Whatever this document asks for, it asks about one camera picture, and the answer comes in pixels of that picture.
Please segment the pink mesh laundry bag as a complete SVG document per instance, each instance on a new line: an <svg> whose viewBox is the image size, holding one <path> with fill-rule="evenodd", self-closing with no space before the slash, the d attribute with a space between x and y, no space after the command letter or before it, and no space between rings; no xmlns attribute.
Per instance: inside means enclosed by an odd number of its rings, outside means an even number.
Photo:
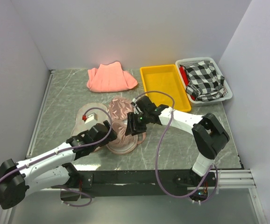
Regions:
<svg viewBox="0 0 270 224"><path fill-rule="evenodd" d="M108 106L100 103L89 103L81 107L76 116L75 126L71 135L77 135L82 131L89 130L97 123L103 123L111 117L117 139L108 143L106 147L114 154L127 154L133 151L137 145L141 144L146 134L125 135L127 128L127 113L132 112L131 100L123 97L114 97Z"/></svg>

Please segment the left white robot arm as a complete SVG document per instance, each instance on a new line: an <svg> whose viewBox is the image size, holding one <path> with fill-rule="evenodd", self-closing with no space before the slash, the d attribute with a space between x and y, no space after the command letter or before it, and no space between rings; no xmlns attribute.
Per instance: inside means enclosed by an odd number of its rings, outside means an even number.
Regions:
<svg viewBox="0 0 270 224"><path fill-rule="evenodd" d="M116 138L116 132L105 120L39 156L19 162L4 161L0 166L1 208L10 209L45 188L78 188L81 176L72 162Z"/></svg>

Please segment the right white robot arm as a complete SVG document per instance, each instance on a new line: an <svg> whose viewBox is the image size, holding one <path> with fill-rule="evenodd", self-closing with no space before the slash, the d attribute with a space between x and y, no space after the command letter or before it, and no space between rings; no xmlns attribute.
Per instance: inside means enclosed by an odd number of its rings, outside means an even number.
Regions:
<svg viewBox="0 0 270 224"><path fill-rule="evenodd" d="M146 132L147 124L172 126L193 135L199 155L190 174L191 183L200 186L206 181L206 172L214 159L229 142L230 137L215 115L194 115L167 105L156 106L148 96L133 99L134 112L127 114L125 135Z"/></svg>

